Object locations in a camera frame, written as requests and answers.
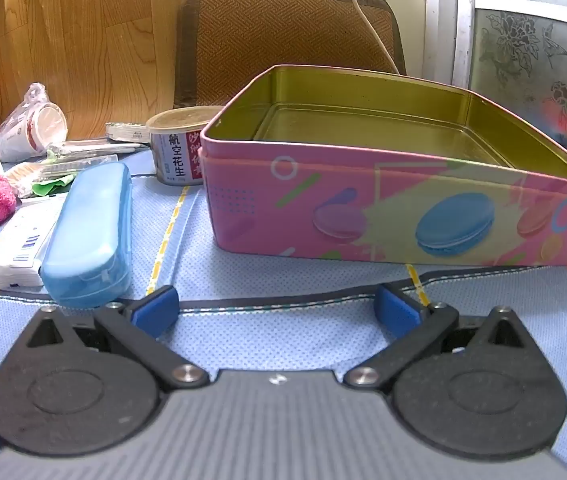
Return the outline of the blue glasses case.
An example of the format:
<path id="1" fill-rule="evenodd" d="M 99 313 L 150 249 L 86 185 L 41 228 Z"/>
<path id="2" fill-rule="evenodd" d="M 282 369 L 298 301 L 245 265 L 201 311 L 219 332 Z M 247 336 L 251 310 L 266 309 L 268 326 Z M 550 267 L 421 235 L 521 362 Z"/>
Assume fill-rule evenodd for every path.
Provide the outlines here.
<path id="1" fill-rule="evenodd" d="M 63 307 L 90 309 L 131 283 L 131 174 L 123 162 L 78 174 L 50 237 L 40 276 Z"/>

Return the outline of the white packet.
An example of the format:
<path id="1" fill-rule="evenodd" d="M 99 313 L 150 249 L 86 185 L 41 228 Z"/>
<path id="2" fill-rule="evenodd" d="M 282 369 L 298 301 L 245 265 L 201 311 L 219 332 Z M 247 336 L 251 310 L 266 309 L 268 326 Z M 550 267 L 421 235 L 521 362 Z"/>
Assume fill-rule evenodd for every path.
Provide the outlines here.
<path id="1" fill-rule="evenodd" d="M 0 289 L 42 286 L 40 268 L 66 195 L 26 200 L 0 230 Z"/>

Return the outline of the green cleaning cloth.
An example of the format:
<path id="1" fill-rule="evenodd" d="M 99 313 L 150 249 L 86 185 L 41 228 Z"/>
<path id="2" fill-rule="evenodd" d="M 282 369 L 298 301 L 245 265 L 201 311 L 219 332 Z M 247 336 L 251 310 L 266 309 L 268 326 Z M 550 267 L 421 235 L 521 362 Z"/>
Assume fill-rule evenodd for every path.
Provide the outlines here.
<path id="1" fill-rule="evenodd" d="M 74 174 L 41 180 L 32 184 L 33 196 L 44 197 L 66 193 L 75 180 Z"/>

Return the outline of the green patterned tissue pack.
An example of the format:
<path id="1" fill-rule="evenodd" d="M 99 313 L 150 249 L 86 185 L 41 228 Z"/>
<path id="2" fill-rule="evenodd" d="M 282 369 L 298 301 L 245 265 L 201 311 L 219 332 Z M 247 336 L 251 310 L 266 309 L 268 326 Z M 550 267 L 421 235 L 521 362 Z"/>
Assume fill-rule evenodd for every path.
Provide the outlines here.
<path id="1" fill-rule="evenodd" d="M 135 122 L 107 122 L 105 135 L 115 142 L 150 143 L 150 133 L 146 125 Z"/>

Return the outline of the blue quilted table cover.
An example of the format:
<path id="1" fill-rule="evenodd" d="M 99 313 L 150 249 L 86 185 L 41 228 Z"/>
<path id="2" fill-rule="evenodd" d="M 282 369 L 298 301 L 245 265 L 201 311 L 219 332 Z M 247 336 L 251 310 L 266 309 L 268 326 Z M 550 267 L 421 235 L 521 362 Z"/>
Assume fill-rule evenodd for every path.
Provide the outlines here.
<path id="1" fill-rule="evenodd" d="M 201 191 L 131 162 L 136 257 L 179 296 L 157 338 L 210 383 L 165 392 L 96 310 L 0 292 L 0 479 L 567 479 L 567 266 L 231 255 Z M 380 285 L 459 325 L 390 392 L 346 372 L 394 337 Z"/>

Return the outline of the pink macaron tin box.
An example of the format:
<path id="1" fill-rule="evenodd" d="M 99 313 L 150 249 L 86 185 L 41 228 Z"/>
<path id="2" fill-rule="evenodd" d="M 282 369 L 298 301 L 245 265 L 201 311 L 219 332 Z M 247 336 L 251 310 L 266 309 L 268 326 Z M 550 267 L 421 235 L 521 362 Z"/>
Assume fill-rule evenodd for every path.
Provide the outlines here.
<path id="1" fill-rule="evenodd" d="M 567 265 L 567 150 L 466 89 L 279 65 L 210 121 L 200 158 L 228 252 Z"/>

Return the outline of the peanut can with lid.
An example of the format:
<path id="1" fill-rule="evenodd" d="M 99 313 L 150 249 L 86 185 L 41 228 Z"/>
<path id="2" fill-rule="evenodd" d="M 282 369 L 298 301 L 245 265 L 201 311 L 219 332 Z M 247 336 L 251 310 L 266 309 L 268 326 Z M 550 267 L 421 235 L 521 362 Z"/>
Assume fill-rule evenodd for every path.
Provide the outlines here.
<path id="1" fill-rule="evenodd" d="M 158 180 L 174 186 L 203 182 L 200 134 L 221 110 L 218 105 L 180 107 L 146 122 Z"/>

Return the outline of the bagged paper cups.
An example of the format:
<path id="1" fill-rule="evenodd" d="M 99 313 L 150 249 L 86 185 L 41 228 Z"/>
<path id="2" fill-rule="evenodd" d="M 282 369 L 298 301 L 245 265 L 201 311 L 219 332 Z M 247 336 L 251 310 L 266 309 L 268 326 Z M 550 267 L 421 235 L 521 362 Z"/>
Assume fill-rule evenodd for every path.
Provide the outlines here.
<path id="1" fill-rule="evenodd" d="M 50 146 L 63 144 L 67 133 L 63 110 L 50 101 L 43 84 L 34 82 L 0 125 L 0 160 L 24 162 L 45 155 Z"/>

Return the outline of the frosted glass sliding door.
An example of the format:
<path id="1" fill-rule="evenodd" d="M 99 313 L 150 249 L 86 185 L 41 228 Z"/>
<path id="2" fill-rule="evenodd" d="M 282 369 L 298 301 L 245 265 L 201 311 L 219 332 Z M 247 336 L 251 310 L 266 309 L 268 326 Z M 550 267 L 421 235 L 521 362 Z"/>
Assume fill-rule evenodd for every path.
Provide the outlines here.
<path id="1" fill-rule="evenodd" d="M 425 0 L 422 76 L 480 93 L 567 148 L 567 0 Z"/>

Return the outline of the wood pattern wall sheet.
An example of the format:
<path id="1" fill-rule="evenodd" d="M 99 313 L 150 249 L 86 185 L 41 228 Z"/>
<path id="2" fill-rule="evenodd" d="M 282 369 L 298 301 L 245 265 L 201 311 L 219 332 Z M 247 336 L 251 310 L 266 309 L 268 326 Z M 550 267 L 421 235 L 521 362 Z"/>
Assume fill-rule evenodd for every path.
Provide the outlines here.
<path id="1" fill-rule="evenodd" d="M 72 140 L 174 103 L 181 0 L 0 0 L 0 124 L 33 82 Z"/>

